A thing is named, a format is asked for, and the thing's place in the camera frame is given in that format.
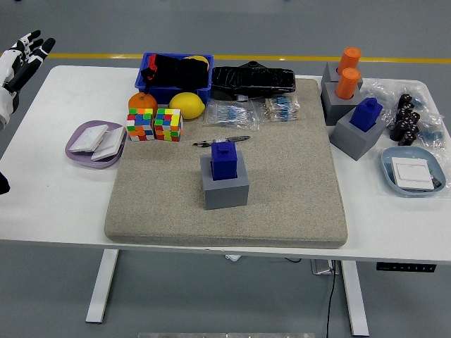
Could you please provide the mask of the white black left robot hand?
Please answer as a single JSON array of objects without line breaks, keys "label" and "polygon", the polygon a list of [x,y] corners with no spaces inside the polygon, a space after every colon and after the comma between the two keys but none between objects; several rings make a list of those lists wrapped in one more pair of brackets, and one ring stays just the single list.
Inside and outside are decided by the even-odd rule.
[{"label": "white black left robot hand", "polygon": [[1,55],[1,130],[19,104],[19,93],[53,49],[56,40],[39,38],[40,30],[21,37]]}]

